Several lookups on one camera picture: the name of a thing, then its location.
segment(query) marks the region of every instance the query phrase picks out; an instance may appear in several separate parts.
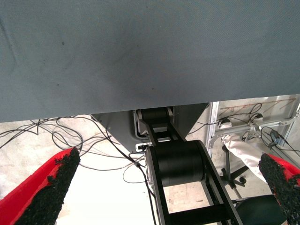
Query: black chair seat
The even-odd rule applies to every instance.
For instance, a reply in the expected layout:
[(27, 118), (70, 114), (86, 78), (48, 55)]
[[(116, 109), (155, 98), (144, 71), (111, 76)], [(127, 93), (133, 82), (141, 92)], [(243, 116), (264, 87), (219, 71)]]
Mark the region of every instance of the black chair seat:
[(236, 206), (244, 225), (281, 225), (286, 217), (273, 195), (245, 199)]

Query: black metal frame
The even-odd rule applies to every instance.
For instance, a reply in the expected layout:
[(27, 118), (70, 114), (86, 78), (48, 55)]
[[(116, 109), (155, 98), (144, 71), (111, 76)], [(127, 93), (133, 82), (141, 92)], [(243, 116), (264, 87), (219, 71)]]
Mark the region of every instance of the black metal frame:
[[(182, 135), (187, 135), (208, 103), (194, 105), (177, 105), (170, 107), (174, 116), (174, 125)], [(128, 151), (135, 152), (136, 144), (148, 143), (147, 136), (137, 130), (136, 110), (93, 114)]]
[[(205, 146), (201, 141), (187, 142), (170, 121), (168, 111), (165, 108), (141, 110), (142, 121), (147, 127), (147, 131), (152, 142), (145, 152), (148, 167), (149, 180), (156, 195), (156, 206), (158, 218), (161, 225), (203, 225), (218, 222), (222, 225), (241, 225), (242, 221), (229, 198), (229, 195), (217, 173)], [(165, 127), (164, 132), (155, 132), (156, 128)], [(169, 213), (162, 174), (159, 168), (159, 151), (164, 148), (174, 148), (175, 146), (186, 150), (198, 151), (202, 158), (202, 183), (210, 206), (187, 210), (176, 213)]]
[(224, 185), (229, 185), (232, 190), (236, 193), (238, 198), (242, 198), (239, 194), (238, 190), (236, 189), (236, 185), (245, 186), (246, 179), (243, 177), (240, 177), (240, 181), (237, 181), (236, 178), (241, 176), (245, 171), (247, 171), (249, 168), (245, 165), (241, 167), (240, 169), (231, 172), (230, 169), (230, 158), (229, 158), (229, 150), (226, 148), (225, 145), (223, 145), (222, 150), (226, 153), (226, 168), (222, 168), (222, 174), (221, 180), (223, 181)]

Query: white pants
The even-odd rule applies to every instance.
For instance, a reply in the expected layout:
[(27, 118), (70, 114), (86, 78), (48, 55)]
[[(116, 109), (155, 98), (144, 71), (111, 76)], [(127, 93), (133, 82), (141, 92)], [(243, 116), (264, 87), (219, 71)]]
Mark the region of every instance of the white pants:
[(259, 171), (258, 164), (262, 154), (269, 154), (270, 150), (263, 144), (261, 138), (255, 137), (247, 142), (243, 142), (239, 135), (230, 135), (224, 139), (224, 142), (232, 154), (240, 158), (258, 178), (266, 182)]

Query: office chair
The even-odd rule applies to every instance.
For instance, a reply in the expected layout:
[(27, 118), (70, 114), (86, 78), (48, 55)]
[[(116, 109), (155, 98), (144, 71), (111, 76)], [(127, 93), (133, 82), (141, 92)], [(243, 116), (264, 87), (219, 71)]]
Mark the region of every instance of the office chair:
[(274, 195), (233, 200), (244, 225), (281, 225), (286, 221)]
[(238, 198), (242, 198), (236, 189), (236, 185), (245, 186), (245, 183), (247, 182), (245, 178), (240, 177), (240, 180), (237, 181), (236, 178), (241, 176), (246, 170), (248, 170), (247, 166), (243, 166), (242, 168), (234, 171), (231, 173), (230, 171), (230, 158), (229, 158), (229, 150), (226, 148), (225, 145), (223, 145), (222, 150), (226, 153), (226, 168), (222, 168), (222, 176), (221, 180), (223, 181), (224, 185), (229, 185), (232, 190), (236, 193)]

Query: gray fabric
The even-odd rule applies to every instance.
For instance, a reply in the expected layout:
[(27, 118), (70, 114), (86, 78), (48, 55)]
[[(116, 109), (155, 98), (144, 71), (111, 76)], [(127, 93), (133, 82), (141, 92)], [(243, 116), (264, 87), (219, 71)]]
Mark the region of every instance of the gray fabric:
[(299, 1), (0, 4), (0, 121), (300, 93)]

